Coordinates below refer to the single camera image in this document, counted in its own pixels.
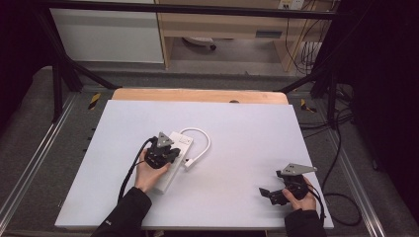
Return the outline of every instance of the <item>gray floor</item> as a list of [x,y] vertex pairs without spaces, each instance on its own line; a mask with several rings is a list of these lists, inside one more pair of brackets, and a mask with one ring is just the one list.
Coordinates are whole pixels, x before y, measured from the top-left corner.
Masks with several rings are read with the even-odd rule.
[[[130,72],[99,72],[106,79],[125,87],[165,87],[165,88],[203,88],[271,91],[280,89],[296,79],[298,73],[281,72],[279,59],[273,53],[273,45],[266,41],[220,39],[216,51],[207,48],[186,46],[180,39],[175,41],[172,67],[168,70],[144,69]],[[22,199],[7,231],[29,230],[67,232],[53,226],[59,213],[59,203],[65,200],[72,180],[83,159],[83,149],[88,148],[92,130],[99,121],[106,101],[112,91],[97,89],[95,83],[84,80],[89,87],[77,95],[77,100],[65,125],[55,139],[26,195]],[[321,121],[319,113],[300,109],[300,99],[315,107],[308,94],[310,84],[289,94],[290,103],[295,107],[298,121]],[[25,98],[21,108],[15,112],[7,129],[0,137],[0,203],[18,182],[30,162],[38,145],[46,134],[52,118],[50,72],[39,72],[34,85]],[[95,93],[102,96],[95,110],[87,107]],[[341,126],[345,150],[354,164],[357,174],[370,197],[377,216],[387,236],[419,236],[417,223],[400,200],[391,180],[385,173],[372,168],[372,160],[362,137],[355,125]],[[309,135],[314,131],[304,132]],[[308,137],[306,145],[313,164],[319,169],[317,177],[321,182],[335,155],[330,137],[326,131]],[[348,182],[339,163],[332,172],[325,192],[352,196]],[[356,210],[345,200],[328,198],[331,213],[347,221],[356,219]],[[369,236],[366,224],[347,227],[335,223],[330,236]]]

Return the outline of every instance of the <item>whiteboard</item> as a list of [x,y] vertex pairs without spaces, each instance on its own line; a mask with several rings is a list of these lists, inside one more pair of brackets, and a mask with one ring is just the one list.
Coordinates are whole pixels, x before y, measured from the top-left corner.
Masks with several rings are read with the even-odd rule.
[[[150,192],[144,229],[279,229],[292,212],[271,205],[259,188],[282,189],[277,170],[289,163],[312,166],[295,113],[288,105],[109,101],[55,225],[95,228],[117,204],[118,193],[138,149],[159,131],[169,135],[197,127],[211,148],[189,172],[183,167],[164,195]],[[207,146],[197,131],[187,154]],[[306,174],[320,191],[314,173]],[[126,186],[133,186],[135,174]],[[325,205],[325,214],[330,216]],[[325,228],[333,228],[330,218]]]

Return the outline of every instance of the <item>hand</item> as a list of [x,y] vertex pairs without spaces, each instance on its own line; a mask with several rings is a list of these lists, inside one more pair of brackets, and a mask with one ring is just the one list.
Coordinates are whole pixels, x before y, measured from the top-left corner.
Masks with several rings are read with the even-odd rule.
[[[309,189],[313,189],[310,181],[304,177],[305,182],[308,184],[308,188]],[[289,190],[287,189],[283,189],[283,195],[290,201],[291,205],[293,206],[293,210],[298,210],[298,209],[302,209],[302,210],[315,210],[315,197],[312,193],[308,192],[307,195],[299,200],[297,198],[295,198],[293,196],[293,193],[291,193]]]
[[139,155],[139,164],[136,166],[135,187],[147,193],[157,183],[158,179],[169,170],[170,163],[167,163],[160,169],[151,168],[144,162],[144,156],[147,149],[144,149]]

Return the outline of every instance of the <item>black device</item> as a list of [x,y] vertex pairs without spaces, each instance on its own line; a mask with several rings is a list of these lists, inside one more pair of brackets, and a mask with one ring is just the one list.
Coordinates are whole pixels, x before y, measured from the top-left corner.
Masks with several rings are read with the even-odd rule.
[[142,144],[141,148],[139,149],[138,153],[133,160],[131,167],[126,174],[126,178],[121,185],[120,194],[118,195],[118,202],[123,198],[124,192],[126,190],[126,184],[128,183],[129,177],[132,174],[133,169],[142,161],[138,162],[139,156],[141,155],[142,150],[144,149],[145,145],[151,142],[151,147],[147,149],[145,153],[144,161],[153,169],[160,169],[167,163],[175,161],[176,157],[179,156],[181,150],[179,148],[171,149],[171,145],[174,143],[168,136],[166,136],[163,132],[159,132],[158,137],[151,137],[148,138],[144,144]]
[[173,163],[179,156],[179,148],[171,149],[174,142],[163,132],[158,137],[151,138],[151,147],[147,149],[144,160],[153,169],[160,169],[167,163]]
[[[296,175],[296,176],[287,176],[282,175],[281,171],[277,171],[277,176],[279,178],[284,179],[284,184],[286,185],[286,189],[289,190],[291,193],[293,193],[293,196],[297,199],[303,199],[307,193],[308,193],[308,185],[304,180],[304,177],[302,175]],[[274,192],[270,192],[268,190],[264,190],[262,188],[259,188],[259,191],[261,192],[261,195],[265,198],[268,198],[271,200],[271,204],[279,204],[279,205],[285,205],[287,202],[287,198],[283,195],[283,190],[278,190]]]
[[[317,168],[315,167],[290,163],[284,170],[277,171],[277,176],[279,178],[284,179],[286,189],[289,190],[295,198],[303,199],[308,193],[314,195],[314,197],[318,200],[320,204],[320,222],[323,225],[325,215],[324,205],[321,201],[320,194],[313,186],[311,186],[312,190],[309,188],[309,184],[305,181],[304,176],[302,175],[305,173],[315,171],[317,171]],[[289,202],[287,198],[283,195],[283,190],[270,192],[268,190],[259,188],[259,191],[262,197],[268,198],[271,201],[272,205],[285,205],[287,204],[287,202]]]

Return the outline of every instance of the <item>white table surface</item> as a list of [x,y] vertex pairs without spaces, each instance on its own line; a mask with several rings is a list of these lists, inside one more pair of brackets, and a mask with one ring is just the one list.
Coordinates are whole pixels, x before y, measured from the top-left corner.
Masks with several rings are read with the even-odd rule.
[[[259,188],[282,189],[277,170],[311,166],[292,106],[263,104],[109,101],[55,225],[96,228],[117,204],[129,166],[142,143],[159,131],[206,131],[209,151],[189,172],[180,168],[153,205],[144,229],[279,229],[291,206],[271,205]],[[186,131],[195,157],[207,141]],[[126,190],[133,186],[132,174]],[[314,173],[306,174],[321,192]],[[326,216],[330,216],[325,206]],[[330,218],[325,228],[333,228]]]

